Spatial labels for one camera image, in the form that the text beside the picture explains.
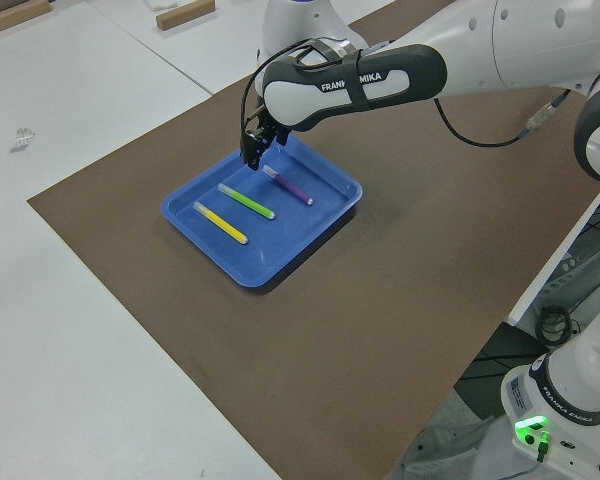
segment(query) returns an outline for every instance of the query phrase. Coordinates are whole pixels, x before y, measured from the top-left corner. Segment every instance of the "blue tray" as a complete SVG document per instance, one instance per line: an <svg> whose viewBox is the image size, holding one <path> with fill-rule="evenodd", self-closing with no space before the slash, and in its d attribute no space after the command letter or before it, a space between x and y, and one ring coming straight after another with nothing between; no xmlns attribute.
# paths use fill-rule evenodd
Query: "blue tray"
<svg viewBox="0 0 600 480"><path fill-rule="evenodd" d="M270 165L314 198L306 205L264 174ZM268 220L217 190L224 183L276 214ZM362 197L360 184L318 153L289 137L252 171L235 151L165 198L163 215L237 283L260 287L307 248ZM241 245L193 208L199 201L249 238Z"/></svg>

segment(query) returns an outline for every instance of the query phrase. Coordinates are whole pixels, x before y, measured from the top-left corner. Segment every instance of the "brown paper sheet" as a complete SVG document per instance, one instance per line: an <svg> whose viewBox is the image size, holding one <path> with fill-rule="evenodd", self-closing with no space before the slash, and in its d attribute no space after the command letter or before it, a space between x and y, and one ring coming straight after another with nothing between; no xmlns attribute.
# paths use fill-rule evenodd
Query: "brown paper sheet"
<svg viewBox="0 0 600 480"><path fill-rule="evenodd" d="M446 1L357 22L397 38ZM267 295L160 214L237 148L244 82L30 200L285 480L381 479L600 191L578 167L582 99L506 149L464 145L431 102L328 119L301 140L357 178L357 214ZM444 101L509 138L555 90Z"/></svg>

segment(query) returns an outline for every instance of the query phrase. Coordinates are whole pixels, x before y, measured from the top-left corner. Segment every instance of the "purple marker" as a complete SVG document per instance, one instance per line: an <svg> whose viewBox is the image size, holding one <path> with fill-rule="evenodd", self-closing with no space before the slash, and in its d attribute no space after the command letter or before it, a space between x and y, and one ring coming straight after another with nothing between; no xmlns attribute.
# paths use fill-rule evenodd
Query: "purple marker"
<svg viewBox="0 0 600 480"><path fill-rule="evenodd" d="M287 180L278 172L276 172L269 165L265 165L262 171L268 176L270 176L276 183L286 188L289 192L291 192L293 195L302 200L304 203L306 203L307 205L313 205L313 197L310 197L309 195L304 193L302 190L300 190L293 183L291 183L289 180Z"/></svg>

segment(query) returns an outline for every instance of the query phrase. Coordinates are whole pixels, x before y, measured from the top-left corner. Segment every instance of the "yellow marker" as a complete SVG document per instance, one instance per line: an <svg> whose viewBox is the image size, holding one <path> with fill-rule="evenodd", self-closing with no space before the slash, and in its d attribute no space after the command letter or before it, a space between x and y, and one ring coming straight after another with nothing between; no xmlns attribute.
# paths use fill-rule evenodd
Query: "yellow marker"
<svg viewBox="0 0 600 480"><path fill-rule="evenodd" d="M242 245L246 245L249 239L247 236L242 233L240 230L235 228L234 226L227 223L225 220L220 218L218 215L213 213L207 207L202 205L200 202L195 202L193 204L193 208L195 208L198 212L205 216L209 221L211 221L215 226L217 226L220 230L225 232L227 235L231 236L236 242L241 243Z"/></svg>

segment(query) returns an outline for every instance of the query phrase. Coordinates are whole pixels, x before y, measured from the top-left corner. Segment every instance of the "marker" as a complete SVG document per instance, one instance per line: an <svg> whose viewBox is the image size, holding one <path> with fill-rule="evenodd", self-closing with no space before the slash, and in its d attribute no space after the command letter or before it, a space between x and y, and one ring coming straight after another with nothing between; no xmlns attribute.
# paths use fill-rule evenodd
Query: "marker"
<svg viewBox="0 0 600 480"><path fill-rule="evenodd" d="M213 213L207 207L202 205L200 202L195 202L193 204L193 208L195 208L198 212L205 216L208 220L210 220L215 226L217 226L220 230L225 232L227 235L232 237L236 242L241 243L242 245L246 245L249 239L247 236L242 233L240 230L235 228L234 226L227 223L225 220L220 218L218 215Z"/></svg>
<svg viewBox="0 0 600 480"><path fill-rule="evenodd" d="M251 200L249 197L241 194L240 192L236 192L233 188L227 187L224 183L218 185L218 190L224 193L226 196L233 198L235 201L240 202L245 207L250 208L265 218L268 218L269 220L276 218L276 214L273 213L273 211L269 210L264 205L260 205L258 202Z"/></svg>
<svg viewBox="0 0 600 480"><path fill-rule="evenodd" d="M264 171L264 173L266 173L268 176L270 176L274 182L276 182L279 185L281 185L282 187L286 188L289 192L291 192L293 195L298 197L304 203L306 203L307 205L313 205L313 197L310 197L309 195L304 193L302 190L300 190L293 183L291 183L289 180L287 180L282 175L280 175L278 172L276 172L269 165L265 165L262 170Z"/></svg>

